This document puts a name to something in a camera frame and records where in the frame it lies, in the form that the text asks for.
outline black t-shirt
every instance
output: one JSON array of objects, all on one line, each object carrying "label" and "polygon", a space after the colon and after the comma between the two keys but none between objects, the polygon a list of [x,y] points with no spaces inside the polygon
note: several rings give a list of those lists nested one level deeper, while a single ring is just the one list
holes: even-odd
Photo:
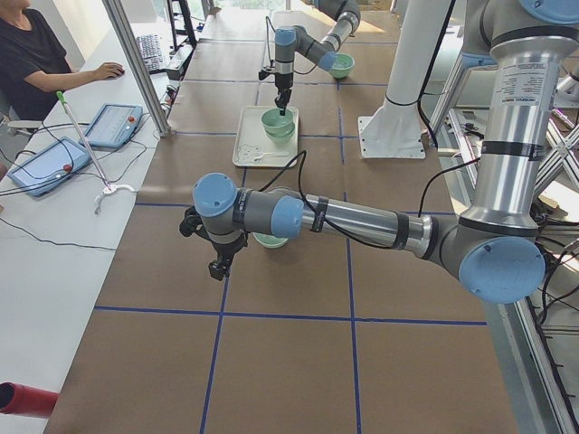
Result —
[{"label": "black t-shirt", "polygon": [[24,81],[33,72],[71,72],[66,51],[34,9],[24,9],[32,30],[14,27],[0,19],[0,88],[22,119],[44,120],[57,101],[55,92],[43,92]]}]

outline red cylinder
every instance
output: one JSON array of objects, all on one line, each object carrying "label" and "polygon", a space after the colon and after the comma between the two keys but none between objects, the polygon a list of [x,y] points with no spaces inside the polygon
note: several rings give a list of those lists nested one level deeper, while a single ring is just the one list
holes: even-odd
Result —
[{"label": "red cylinder", "polygon": [[43,391],[22,384],[0,384],[0,413],[50,418],[58,393]]}]

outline tray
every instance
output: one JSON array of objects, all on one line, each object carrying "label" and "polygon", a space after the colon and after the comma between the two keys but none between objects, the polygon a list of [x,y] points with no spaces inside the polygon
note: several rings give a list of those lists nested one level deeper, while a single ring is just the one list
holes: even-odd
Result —
[{"label": "tray", "polygon": [[[261,125],[261,115],[274,107],[248,106],[243,108],[237,128],[233,163],[239,167],[283,167],[298,153],[299,112],[295,107],[288,107],[293,113],[296,125],[292,136],[286,143],[277,144],[265,134]],[[264,156],[253,161],[253,156],[264,153],[280,153],[283,156]]]}]

